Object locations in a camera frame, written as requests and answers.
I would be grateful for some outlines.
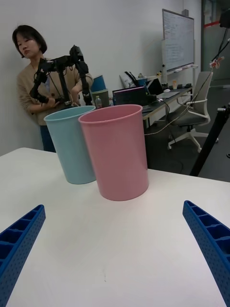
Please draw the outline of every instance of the jeans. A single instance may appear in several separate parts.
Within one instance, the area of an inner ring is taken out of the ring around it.
[[[46,152],[52,152],[55,153],[56,150],[54,148],[53,141],[51,139],[51,136],[49,134],[49,130],[47,126],[40,126],[41,130],[41,136],[42,136],[42,143],[43,143],[43,149]]]

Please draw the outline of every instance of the black hair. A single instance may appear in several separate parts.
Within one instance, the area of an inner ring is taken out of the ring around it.
[[[17,27],[17,29],[14,30],[12,39],[15,44],[15,47],[17,48],[18,52],[21,54],[22,58],[24,58],[24,55],[20,52],[18,47],[18,41],[17,41],[18,33],[21,34],[24,38],[35,40],[35,42],[37,42],[37,44],[39,45],[42,54],[46,52],[47,44],[46,41],[41,36],[41,34],[29,25],[20,25]]]

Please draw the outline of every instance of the black pole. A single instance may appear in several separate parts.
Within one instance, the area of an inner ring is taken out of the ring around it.
[[[66,102],[69,101],[69,92],[68,92],[68,89],[67,89],[67,86],[66,86],[66,80],[65,80],[65,77],[64,77],[64,73],[63,73],[63,67],[57,66],[57,72],[59,74],[59,79],[60,79],[60,82],[61,82],[61,88],[62,88],[62,92],[63,92],[63,95],[64,95],[65,103],[66,103]]]
[[[208,134],[208,137],[206,139],[206,142],[202,148],[202,151],[200,152],[197,161],[195,165],[193,166],[193,169],[190,173],[190,176],[197,177],[205,164],[207,157],[209,156],[215,142],[217,141],[217,138],[219,134],[221,133],[224,125],[226,124],[228,118],[230,116],[230,105],[226,108],[220,108],[218,109],[217,117],[215,119],[215,122],[210,130],[210,133]]]

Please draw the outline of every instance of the computer monitor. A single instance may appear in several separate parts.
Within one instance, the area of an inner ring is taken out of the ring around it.
[[[156,95],[157,96],[157,95],[160,95],[164,92],[158,78],[156,78],[152,81],[147,81],[146,83],[145,84],[147,86],[147,89],[148,89],[150,95]]]
[[[113,91],[113,96],[115,106],[127,104],[146,106],[148,104],[144,86]]]

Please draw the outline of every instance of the gray office chair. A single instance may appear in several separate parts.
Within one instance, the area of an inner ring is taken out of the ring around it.
[[[199,93],[195,98],[195,103],[187,102],[185,105],[179,107],[175,112],[167,114],[167,121],[171,122],[172,120],[176,119],[183,112],[183,110],[192,104],[192,107],[184,115],[172,123],[173,126],[187,127],[187,133],[169,142],[168,149],[172,149],[171,145],[175,142],[190,139],[197,145],[198,152],[201,152],[202,148],[195,137],[206,138],[208,133],[196,132],[193,126],[204,126],[210,122],[210,116],[207,112],[207,94],[212,80],[212,75],[213,72],[209,71],[203,71],[199,74],[193,93],[193,97]]]

